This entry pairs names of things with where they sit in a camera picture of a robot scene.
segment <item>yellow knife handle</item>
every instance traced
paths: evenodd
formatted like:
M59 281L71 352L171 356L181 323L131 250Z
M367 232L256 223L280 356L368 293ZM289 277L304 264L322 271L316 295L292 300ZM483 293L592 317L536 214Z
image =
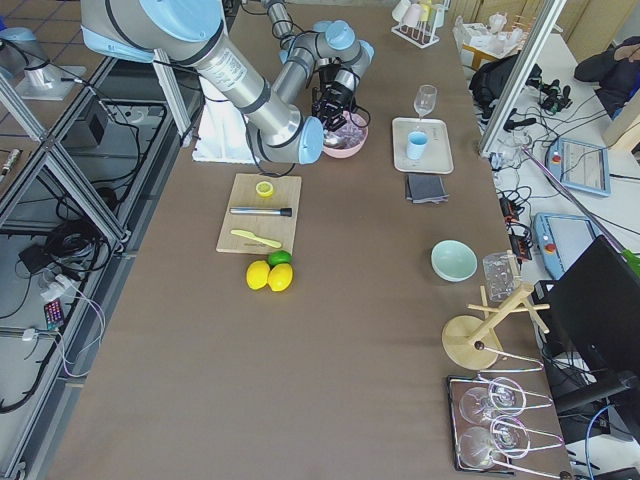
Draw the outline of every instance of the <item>yellow knife handle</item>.
M271 240L270 238L258 237L255 233L249 232L247 230L233 229L231 230L231 235L248 238L249 240L255 240L256 242L264 243L265 245L268 245L269 247L273 247L273 248L282 247L282 242L279 242L278 240Z

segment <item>black bag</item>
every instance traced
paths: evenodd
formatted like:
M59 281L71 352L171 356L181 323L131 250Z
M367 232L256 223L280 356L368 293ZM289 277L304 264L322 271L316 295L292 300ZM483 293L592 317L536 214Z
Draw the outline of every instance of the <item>black bag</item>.
M485 63L471 77L469 90L475 102L482 108L483 119L488 119L493 110L492 103L500 98L507 79L518 60L519 53L501 58L495 62ZM542 69L536 64L529 74L529 80L540 78Z

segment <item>ceramic bowl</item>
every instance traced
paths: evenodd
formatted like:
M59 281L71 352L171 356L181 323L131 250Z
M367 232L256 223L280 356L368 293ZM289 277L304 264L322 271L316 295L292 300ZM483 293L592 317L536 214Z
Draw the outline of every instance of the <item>ceramic bowl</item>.
M344 112L343 116L347 119L347 123L333 133L339 138L345 138L345 144L336 148L324 145L322 148L324 153L333 158L347 158L355 155L360 151L369 134L368 127L357 126L367 123L360 115Z
M431 266L440 278L449 282L461 282L476 273L478 259L464 243L444 240L433 247Z

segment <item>clear plastic container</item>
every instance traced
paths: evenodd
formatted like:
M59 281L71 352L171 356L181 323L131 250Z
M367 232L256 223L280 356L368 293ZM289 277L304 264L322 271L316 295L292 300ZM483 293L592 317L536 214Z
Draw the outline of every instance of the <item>clear plastic container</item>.
M482 259L482 268L492 302L502 302L520 285L516 256L511 252L487 255Z

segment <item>black monitor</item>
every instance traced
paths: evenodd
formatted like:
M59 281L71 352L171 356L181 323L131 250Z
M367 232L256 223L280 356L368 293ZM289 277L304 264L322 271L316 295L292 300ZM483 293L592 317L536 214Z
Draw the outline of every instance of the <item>black monitor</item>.
M609 397L640 441L640 276L599 236L556 282L549 303L597 380L557 398L558 413Z

